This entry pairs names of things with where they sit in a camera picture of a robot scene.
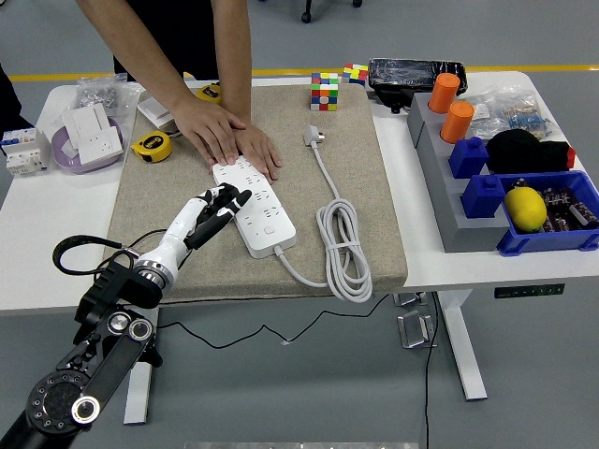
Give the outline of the person's left hand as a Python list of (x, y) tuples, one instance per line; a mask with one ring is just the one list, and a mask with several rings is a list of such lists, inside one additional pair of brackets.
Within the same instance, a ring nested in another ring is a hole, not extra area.
[(277, 181), (283, 161), (267, 134), (253, 125), (248, 125), (243, 130), (234, 130), (233, 133), (238, 151), (245, 159), (262, 173), (269, 183)]

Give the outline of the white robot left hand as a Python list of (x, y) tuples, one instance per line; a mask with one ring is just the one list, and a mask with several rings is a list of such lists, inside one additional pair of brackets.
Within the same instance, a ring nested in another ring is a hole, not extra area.
[(219, 233), (248, 202), (250, 190), (221, 183), (192, 197), (168, 227), (158, 246), (143, 254), (134, 270), (144, 276), (157, 276), (163, 285), (178, 278), (185, 258)]

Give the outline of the person's right hand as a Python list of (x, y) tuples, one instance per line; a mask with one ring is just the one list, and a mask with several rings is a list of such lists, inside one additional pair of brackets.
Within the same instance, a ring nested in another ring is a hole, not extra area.
[(210, 165), (235, 160), (237, 146), (233, 130), (246, 125), (222, 107), (188, 93), (168, 106), (179, 131), (196, 147)]

